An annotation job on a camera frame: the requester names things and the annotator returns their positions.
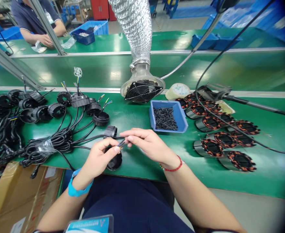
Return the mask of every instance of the cooling fan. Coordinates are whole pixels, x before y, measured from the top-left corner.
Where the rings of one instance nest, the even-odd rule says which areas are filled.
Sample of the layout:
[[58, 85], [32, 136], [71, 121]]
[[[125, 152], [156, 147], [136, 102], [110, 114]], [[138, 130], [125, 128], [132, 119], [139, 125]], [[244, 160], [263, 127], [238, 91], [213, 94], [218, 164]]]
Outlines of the cooling fan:
[[121, 95], [135, 103], [148, 103], [165, 89], [165, 82], [149, 72], [150, 66], [139, 63], [132, 70], [132, 77], [122, 85]]

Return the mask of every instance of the red string bracelet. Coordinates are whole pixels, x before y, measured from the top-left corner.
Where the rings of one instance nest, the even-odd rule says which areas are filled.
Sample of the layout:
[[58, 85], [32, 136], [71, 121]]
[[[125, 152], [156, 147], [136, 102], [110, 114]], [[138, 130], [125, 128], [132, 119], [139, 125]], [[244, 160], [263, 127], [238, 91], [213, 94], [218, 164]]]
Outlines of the red string bracelet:
[[180, 165], [179, 165], [179, 167], [177, 167], [176, 169], [169, 170], [169, 169], [164, 168], [161, 164], [159, 164], [159, 165], [161, 166], [161, 168], [162, 168], [164, 171], [167, 171], [167, 172], [175, 172], [175, 171], [177, 171], [179, 168], [181, 168], [182, 164], [184, 163], [184, 161], [181, 160], [180, 156], [178, 156], [178, 157], [179, 157], [179, 159], [180, 159]]

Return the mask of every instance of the fingernail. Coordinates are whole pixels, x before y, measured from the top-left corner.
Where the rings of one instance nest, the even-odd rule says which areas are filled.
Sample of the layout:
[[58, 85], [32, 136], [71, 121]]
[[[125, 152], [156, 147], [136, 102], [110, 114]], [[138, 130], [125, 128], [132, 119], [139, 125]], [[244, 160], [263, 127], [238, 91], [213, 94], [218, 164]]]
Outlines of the fingernail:
[[119, 147], [114, 147], [113, 148], [115, 152], [120, 152], [120, 148]]

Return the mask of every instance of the hand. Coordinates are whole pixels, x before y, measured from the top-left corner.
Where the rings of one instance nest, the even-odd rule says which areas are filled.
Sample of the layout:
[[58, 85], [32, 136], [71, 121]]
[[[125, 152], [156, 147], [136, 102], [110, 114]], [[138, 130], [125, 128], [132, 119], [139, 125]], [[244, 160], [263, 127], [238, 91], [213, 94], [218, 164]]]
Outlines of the hand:
[[[117, 147], [118, 144], [117, 140], [106, 138], [93, 145], [85, 164], [72, 182], [76, 190], [85, 189], [95, 177], [103, 173], [109, 161], [120, 153], [120, 148]], [[109, 145], [112, 148], [104, 153]]]
[[180, 165], [179, 157], [151, 129], [132, 128], [120, 133], [126, 137], [128, 147], [138, 146], [153, 161], [159, 162], [164, 168], [175, 169]]
[[36, 35], [37, 40], [39, 40], [42, 44], [44, 44], [46, 47], [53, 48], [53, 42], [51, 41], [50, 37], [45, 34], [45, 35]]

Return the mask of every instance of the left hand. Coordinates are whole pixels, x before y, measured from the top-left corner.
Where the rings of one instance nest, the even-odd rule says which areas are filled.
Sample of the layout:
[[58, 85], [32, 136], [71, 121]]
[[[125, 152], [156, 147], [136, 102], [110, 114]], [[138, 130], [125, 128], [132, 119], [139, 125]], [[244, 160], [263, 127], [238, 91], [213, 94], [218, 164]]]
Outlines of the left hand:
[[[73, 179], [72, 185], [76, 190], [85, 189], [95, 177], [103, 173], [109, 161], [120, 153], [120, 148], [117, 147], [118, 144], [117, 140], [106, 138], [93, 145], [85, 164]], [[110, 145], [112, 148], [104, 153], [106, 147]]]

